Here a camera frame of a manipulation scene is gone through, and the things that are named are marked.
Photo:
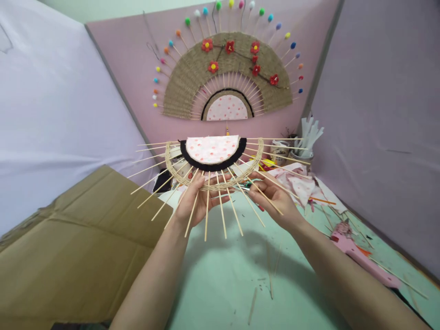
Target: woven twine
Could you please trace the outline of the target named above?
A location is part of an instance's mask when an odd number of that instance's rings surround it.
[[[292,104],[289,76],[284,69],[281,59],[269,45],[258,40],[260,48],[257,53],[257,64],[261,66],[260,75],[267,80],[274,74],[278,74],[279,82],[277,86],[272,86],[261,76],[254,77],[252,75],[254,64],[251,61],[253,54],[251,54],[250,49],[252,42],[257,40],[254,36],[241,32],[218,33],[212,36],[212,40],[214,49],[210,52],[206,53],[203,51],[202,42],[199,42],[177,62],[166,86],[164,115],[186,119],[191,118],[194,96],[203,84],[206,84],[208,80],[214,77],[208,71],[211,61],[218,61],[219,63],[219,70],[215,75],[238,72],[257,84],[264,101],[264,112],[283,109]],[[225,49],[216,47],[226,45],[226,41],[232,40],[235,41],[234,53],[228,55]]]
[[[177,182],[188,187],[191,184],[191,181],[188,180],[186,177],[182,177],[179,173],[177,173],[176,169],[173,167],[173,164],[171,163],[170,145],[171,145],[171,142],[166,143],[166,151],[165,151],[166,168],[171,173],[173,178],[175,178],[177,180]],[[230,187],[242,182],[243,180],[247,180],[247,177],[252,172],[254,172],[254,168],[259,164],[259,162],[261,160],[261,156],[263,155],[263,149],[264,149],[264,140],[262,138],[259,138],[258,139],[258,152],[254,158],[254,162],[252,163],[252,165],[248,164],[249,167],[245,171],[243,171],[243,173],[241,175],[237,176],[235,179],[229,180],[226,183],[217,183],[217,184],[209,185],[209,186],[204,185],[200,188],[200,190],[204,190],[204,191],[224,190],[226,188],[230,188]]]

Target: pink wall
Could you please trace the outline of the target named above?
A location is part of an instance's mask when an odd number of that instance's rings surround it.
[[[286,56],[284,62],[287,63],[296,50],[301,52],[300,62],[304,64],[304,68],[299,72],[297,66],[292,65],[288,67],[287,72],[291,81],[296,80],[300,73],[305,76],[301,86],[296,85],[298,88],[302,87],[305,92],[294,104],[275,113],[248,120],[230,121],[231,134],[239,134],[249,138],[280,137],[282,133],[286,132],[286,127],[290,130],[297,127],[337,3],[338,0],[299,0],[291,4],[282,0],[258,2],[258,6],[265,7],[266,14],[264,19],[259,20],[257,37],[261,37],[263,28],[268,24],[267,17],[270,13],[273,13],[275,17],[271,23],[270,33],[275,30],[276,23],[283,24],[282,29],[273,39],[272,45],[276,45],[287,32],[291,32],[291,38],[284,41],[278,49],[278,55],[281,57],[291,42],[297,43],[295,51]],[[212,6],[213,3],[207,4],[210,12]],[[161,51],[160,57],[164,56],[162,51],[167,46],[169,39],[174,40],[177,49],[185,49],[182,41],[176,39],[176,29],[182,31],[189,47],[194,44],[191,33],[185,26],[185,17],[191,17],[196,38],[198,41],[201,40],[200,27],[193,12],[195,9],[202,11],[203,7],[203,5],[198,5],[147,15],[148,24]],[[259,7],[252,12],[248,32],[253,31],[255,27],[258,10]],[[224,31],[228,26],[228,13],[230,13],[226,3],[220,12],[222,13],[221,22]],[[241,12],[237,6],[232,12],[234,15],[231,19],[231,27],[237,30]],[[207,31],[206,21],[204,17],[202,18],[203,27]],[[246,18],[247,15],[244,16],[244,24],[247,22]],[[213,31],[214,25],[211,16],[209,19]],[[166,117],[160,114],[161,108],[153,107],[153,89],[159,89],[162,93],[165,91],[165,84],[157,85],[153,82],[153,78],[159,77],[162,82],[167,81],[167,78],[155,71],[155,67],[160,63],[146,46],[147,41],[152,44],[153,42],[142,15],[92,22],[88,24],[88,28],[151,143],[185,139],[188,136],[225,135],[226,123],[224,121],[201,122]],[[267,33],[264,41],[268,41],[269,36],[270,34]]]

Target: pink polka dot fabric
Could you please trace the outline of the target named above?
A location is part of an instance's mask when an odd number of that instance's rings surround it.
[[[224,95],[213,102],[208,109],[207,121],[247,119],[248,110],[243,101],[234,95]]]
[[[202,164],[219,164],[229,159],[238,148],[238,135],[222,137],[189,137],[187,152]]]

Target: right hand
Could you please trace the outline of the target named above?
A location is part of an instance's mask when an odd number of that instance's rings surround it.
[[[264,175],[279,183],[277,179],[275,179],[269,173],[265,173]],[[249,177],[251,179],[262,180],[253,182],[249,192],[250,199],[260,204],[281,228],[289,231],[290,229],[295,229],[298,225],[305,221],[288,193],[258,172],[253,172]],[[274,205],[280,209],[283,215],[278,213],[278,211],[258,191],[255,185],[257,185],[258,188],[260,188],[260,190],[274,203]]]

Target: purple wall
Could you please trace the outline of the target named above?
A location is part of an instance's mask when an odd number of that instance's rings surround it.
[[[440,278],[440,3],[346,1],[312,113],[319,177]]]

